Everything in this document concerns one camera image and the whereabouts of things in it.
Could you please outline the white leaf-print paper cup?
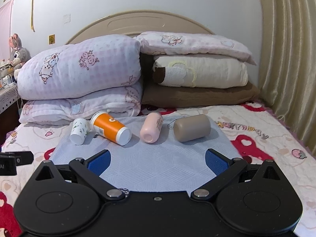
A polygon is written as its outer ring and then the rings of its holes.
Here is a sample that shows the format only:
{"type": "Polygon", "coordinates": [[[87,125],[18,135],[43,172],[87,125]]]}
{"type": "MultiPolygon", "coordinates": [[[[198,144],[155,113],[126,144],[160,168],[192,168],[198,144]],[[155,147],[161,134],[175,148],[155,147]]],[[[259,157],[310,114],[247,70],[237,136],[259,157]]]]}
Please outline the white leaf-print paper cup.
{"type": "Polygon", "coordinates": [[[90,132],[90,124],[84,118],[77,118],[73,121],[70,141],[75,145],[82,145],[90,132]]]}

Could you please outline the orange paper cup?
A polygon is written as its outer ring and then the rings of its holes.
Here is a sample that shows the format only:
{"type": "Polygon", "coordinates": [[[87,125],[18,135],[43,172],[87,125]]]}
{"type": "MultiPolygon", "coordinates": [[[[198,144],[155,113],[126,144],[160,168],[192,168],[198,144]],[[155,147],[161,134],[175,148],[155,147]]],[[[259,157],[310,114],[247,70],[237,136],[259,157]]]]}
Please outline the orange paper cup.
{"type": "Polygon", "coordinates": [[[90,119],[92,131],[120,146],[128,144],[132,132],[121,122],[104,111],[99,111],[90,119]]]}

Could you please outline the taupe plastic cup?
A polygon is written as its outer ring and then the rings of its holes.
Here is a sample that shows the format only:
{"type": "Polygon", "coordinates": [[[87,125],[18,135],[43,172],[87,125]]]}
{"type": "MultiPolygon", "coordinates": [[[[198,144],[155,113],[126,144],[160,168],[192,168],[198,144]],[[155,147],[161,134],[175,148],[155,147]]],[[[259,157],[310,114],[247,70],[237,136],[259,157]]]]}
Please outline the taupe plastic cup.
{"type": "Polygon", "coordinates": [[[179,142],[187,142],[206,137],[211,132],[211,123],[206,115],[196,115],[177,119],[174,135],[179,142]]]}

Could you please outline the pink plastic cup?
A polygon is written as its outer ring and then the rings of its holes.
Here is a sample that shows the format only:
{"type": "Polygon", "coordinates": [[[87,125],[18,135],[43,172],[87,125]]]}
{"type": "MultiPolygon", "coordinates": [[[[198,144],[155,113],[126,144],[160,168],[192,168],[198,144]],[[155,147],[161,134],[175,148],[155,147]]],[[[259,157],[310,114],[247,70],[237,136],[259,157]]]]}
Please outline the pink plastic cup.
{"type": "Polygon", "coordinates": [[[140,130],[140,138],[146,143],[154,143],[158,140],[163,118],[160,113],[152,112],[148,114],[140,130]]]}

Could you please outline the bear print bed sheet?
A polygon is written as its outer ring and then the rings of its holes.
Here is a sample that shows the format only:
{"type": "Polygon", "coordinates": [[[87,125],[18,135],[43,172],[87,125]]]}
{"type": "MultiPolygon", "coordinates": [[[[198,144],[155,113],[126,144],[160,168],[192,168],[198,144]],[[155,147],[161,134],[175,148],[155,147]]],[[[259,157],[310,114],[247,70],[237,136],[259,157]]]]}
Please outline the bear print bed sheet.
{"type": "MultiPolygon", "coordinates": [[[[183,117],[207,115],[246,160],[259,164],[262,159],[273,157],[303,204],[303,215],[295,233],[298,236],[315,236],[315,158],[273,116],[271,110],[260,103],[250,102],[186,109],[148,106],[141,113],[146,115],[152,111],[183,117]]],[[[21,124],[2,144],[3,152],[31,151],[34,154],[33,163],[17,167],[16,176],[1,177],[1,227],[7,229],[11,236],[21,233],[13,216],[16,198],[37,166],[44,159],[49,159],[60,139],[68,133],[68,125],[21,124]]]]}

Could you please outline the light blue cloth mat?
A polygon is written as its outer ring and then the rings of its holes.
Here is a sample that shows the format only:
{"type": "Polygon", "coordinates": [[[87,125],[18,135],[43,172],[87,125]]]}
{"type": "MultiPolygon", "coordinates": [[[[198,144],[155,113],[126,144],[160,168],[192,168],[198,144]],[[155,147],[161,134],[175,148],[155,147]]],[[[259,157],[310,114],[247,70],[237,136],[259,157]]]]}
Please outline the light blue cloth mat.
{"type": "Polygon", "coordinates": [[[178,113],[164,115],[159,139],[154,144],[144,143],[140,139],[145,117],[119,119],[133,133],[129,143],[124,146],[94,132],[88,133],[84,144],[76,146],[70,141],[70,134],[66,133],[50,159],[56,165],[68,164],[77,157],[88,159],[106,149],[110,152],[111,162],[100,178],[111,185],[136,192],[186,190],[191,193],[216,176],[205,162],[208,149],[214,149],[229,159],[240,155],[212,120],[208,136],[185,143],[178,142],[173,124],[181,117],[178,113]]]}

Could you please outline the bedside table with cloth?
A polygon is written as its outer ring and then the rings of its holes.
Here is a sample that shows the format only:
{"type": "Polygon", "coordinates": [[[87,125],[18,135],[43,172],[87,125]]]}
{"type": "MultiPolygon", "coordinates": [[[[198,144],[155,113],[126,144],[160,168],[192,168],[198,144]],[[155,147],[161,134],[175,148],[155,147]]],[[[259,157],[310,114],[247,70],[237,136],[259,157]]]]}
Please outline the bedside table with cloth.
{"type": "Polygon", "coordinates": [[[20,96],[13,74],[13,67],[1,61],[1,143],[19,125],[20,96]]]}

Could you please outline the pink checkered folded quilt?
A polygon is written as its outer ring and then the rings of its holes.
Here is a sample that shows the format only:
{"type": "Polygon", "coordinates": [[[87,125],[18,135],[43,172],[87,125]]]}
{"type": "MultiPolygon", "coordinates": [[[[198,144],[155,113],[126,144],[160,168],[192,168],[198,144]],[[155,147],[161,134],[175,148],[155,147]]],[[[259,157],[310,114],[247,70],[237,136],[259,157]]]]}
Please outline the pink checkered folded quilt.
{"type": "Polygon", "coordinates": [[[65,125],[104,111],[134,117],[141,108],[140,43],[126,35],[105,35],[43,51],[17,76],[26,101],[23,124],[65,125]]]}

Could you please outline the brown pillow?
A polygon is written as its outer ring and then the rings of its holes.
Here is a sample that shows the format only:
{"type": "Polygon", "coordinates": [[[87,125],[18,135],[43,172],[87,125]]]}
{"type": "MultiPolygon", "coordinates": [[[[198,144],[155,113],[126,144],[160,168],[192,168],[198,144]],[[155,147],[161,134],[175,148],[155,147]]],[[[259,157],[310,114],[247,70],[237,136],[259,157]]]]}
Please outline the brown pillow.
{"type": "Polygon", "coordinates": [[[144,89],[141,103],[159,108],[188,108],[211,105],[236,105],[256,99],[260,90],[248,82],[243,87],[190,88],[150,84],[144,89]]]}

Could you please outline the cream folded blanket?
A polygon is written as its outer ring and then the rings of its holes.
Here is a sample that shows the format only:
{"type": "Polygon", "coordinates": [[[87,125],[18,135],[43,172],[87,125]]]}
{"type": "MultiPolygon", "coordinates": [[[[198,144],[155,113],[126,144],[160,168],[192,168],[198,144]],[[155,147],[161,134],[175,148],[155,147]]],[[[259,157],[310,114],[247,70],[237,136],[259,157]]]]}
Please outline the cream folded blanket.
{"type": "Polygon", "coordinates": [[[222,55],[156,56],[153,80],[167,87],[243,87],[248,83],[245,63],[222,55]]]}

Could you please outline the grey plush bunny toy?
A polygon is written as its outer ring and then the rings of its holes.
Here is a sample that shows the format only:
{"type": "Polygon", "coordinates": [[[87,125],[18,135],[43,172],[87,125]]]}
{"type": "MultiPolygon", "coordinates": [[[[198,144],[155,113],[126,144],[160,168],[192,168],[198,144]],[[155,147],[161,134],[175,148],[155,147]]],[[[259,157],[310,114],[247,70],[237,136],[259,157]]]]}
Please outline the grey plush bunny toy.
{"type": "Polygon", "coordinates": [[[23,65],[31,59],[29,51],[22,47],[21,39],[18,34],[14,33],[9,38],[9,46],[11,47],[10,65],[14,69],[14,78],[17,80],[19,71],[23,65]]]}

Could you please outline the beige curtain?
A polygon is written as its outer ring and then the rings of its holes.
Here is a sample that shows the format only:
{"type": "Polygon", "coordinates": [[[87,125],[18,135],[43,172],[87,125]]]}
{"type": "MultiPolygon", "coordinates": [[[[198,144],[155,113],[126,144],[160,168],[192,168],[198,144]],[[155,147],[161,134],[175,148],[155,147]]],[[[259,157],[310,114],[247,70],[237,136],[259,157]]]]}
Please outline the beige curtain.
{"type": "Polygon", "coordinates": [[[261,97],[315,154],[315,0],[261,6],[261,97]]]}

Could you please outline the pink floral pillow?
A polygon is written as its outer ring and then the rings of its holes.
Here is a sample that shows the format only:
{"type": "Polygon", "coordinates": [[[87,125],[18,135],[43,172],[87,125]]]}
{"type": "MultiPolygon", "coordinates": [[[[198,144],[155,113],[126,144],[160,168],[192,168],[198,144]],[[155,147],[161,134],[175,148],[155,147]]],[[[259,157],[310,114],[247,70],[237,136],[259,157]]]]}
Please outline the pink floral pillow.
{"type": "Polygon", "coordinates": [[[148,55],[212,54],[235,58],[256,65],[252,53],[244,44],[214,34],[143,32],[135,37],[141,52],[148,55]]]}

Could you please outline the beige wooden headboard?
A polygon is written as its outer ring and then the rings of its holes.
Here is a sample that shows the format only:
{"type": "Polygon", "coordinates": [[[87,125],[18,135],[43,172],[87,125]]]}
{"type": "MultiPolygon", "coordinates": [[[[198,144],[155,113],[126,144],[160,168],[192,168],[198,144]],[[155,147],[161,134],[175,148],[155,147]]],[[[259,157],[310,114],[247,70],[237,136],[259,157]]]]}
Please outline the beige wooden headboard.
{"type": "Polygon", "coordinates": [[[147,31],[211,34],[204,25],[178,14],[158,10],[132,10],[103,17],[72,36],[67,44],[103,35],[123,34],[131,37],[147,31]]]}

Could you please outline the yellow wall sticker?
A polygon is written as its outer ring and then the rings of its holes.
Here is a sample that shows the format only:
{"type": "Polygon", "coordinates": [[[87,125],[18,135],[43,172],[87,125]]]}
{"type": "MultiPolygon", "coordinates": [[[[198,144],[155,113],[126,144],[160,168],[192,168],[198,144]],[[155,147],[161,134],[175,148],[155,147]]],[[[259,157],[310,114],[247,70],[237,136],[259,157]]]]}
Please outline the yellow wall sticker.
{"type": "Polygon", "coordinates": [[[49,45],[55,44],[55,34],[49,35],[49,45]]]}

